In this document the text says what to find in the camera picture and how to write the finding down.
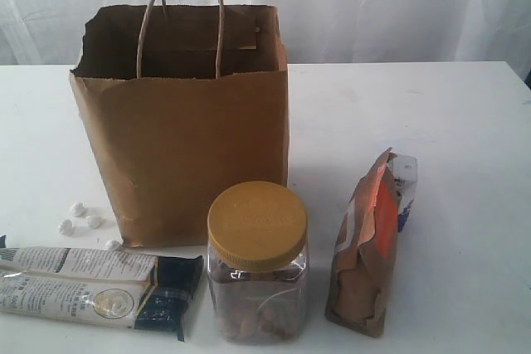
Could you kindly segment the brown paper bag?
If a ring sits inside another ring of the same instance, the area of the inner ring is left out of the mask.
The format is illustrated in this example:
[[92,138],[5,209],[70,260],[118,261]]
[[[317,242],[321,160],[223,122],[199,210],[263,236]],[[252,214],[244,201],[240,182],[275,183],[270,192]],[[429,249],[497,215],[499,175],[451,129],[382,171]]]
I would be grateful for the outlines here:
[[288,67],[273,6],[102,7],[70,83],[128,248],[203,245],[219,193],[287,181]]

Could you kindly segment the small white candy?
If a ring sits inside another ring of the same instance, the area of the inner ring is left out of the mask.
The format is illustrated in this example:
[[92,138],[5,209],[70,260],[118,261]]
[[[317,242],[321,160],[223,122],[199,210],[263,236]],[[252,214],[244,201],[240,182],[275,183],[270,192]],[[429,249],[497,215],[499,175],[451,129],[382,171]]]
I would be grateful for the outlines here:
[[122,250],[122,244],[117,240],[108,240],[105,243],[105,249],[108,251],[120,251]]

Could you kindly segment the clear jar with yellow lid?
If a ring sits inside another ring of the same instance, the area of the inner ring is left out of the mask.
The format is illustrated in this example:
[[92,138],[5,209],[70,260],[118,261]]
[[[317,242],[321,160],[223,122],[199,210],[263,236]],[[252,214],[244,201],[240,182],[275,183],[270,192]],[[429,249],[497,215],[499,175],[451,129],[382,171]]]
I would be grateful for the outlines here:
[[207,276],[224,338],[257,344],[297,337],[309,268],[303,202],[272,182],[239,183],[212,203],[207,232]]

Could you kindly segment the white and blue milk carton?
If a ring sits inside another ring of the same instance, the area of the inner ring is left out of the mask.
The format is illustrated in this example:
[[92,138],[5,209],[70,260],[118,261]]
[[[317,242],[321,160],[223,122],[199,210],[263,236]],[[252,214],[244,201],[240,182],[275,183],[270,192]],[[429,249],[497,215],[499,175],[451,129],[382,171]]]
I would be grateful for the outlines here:
[[396,154],[388,166],[392,171],[397,190],[397,230],[402,232],[415,199],[418,182],[417,160],[411,156]]

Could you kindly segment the brown paper pouch orange label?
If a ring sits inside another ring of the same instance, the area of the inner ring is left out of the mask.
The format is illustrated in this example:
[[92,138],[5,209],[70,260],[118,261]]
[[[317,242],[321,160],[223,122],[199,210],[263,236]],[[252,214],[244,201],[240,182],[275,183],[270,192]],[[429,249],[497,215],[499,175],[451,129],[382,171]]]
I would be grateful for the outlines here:
[[325,317],[370,337],[383,333],[397,253],[397,190],[381,153],[353,191],[334,247]]

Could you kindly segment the white candy right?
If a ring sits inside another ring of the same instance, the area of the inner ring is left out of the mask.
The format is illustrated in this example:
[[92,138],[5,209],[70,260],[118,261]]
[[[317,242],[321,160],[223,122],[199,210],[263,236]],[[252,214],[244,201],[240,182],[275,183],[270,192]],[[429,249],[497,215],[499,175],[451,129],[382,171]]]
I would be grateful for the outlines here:
[[87,216],[85,218],[86,224],[91,229],[98,229],[104,222],[104,219],[101,216]]

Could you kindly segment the white candy top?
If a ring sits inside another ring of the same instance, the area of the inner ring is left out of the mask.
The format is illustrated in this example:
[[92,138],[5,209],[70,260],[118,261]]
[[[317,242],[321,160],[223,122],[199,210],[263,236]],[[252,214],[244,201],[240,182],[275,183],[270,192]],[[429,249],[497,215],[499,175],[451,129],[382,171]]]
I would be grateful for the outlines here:
[[70,214],[74,217],[83,217],[86,211],[87,209],[82,202],[75,202],[69,208]]

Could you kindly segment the lower white noodle package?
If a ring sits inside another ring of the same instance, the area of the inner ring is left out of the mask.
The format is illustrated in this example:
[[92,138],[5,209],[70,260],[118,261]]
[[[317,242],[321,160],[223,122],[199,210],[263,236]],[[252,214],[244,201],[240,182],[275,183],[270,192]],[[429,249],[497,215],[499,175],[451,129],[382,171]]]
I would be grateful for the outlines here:
[[172,333],[185,340],[190,294],[139,281],[1,271],[1,311],[62,322]]

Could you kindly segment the white candy left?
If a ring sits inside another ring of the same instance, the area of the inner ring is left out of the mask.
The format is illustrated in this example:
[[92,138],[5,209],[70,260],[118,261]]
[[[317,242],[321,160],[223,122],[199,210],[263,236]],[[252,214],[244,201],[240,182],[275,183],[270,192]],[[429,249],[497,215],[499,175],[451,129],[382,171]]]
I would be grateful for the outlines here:
[[74,234],[75,227],[71,220],[66,219],[59,224],[58,231],[61,235],[71,236]]

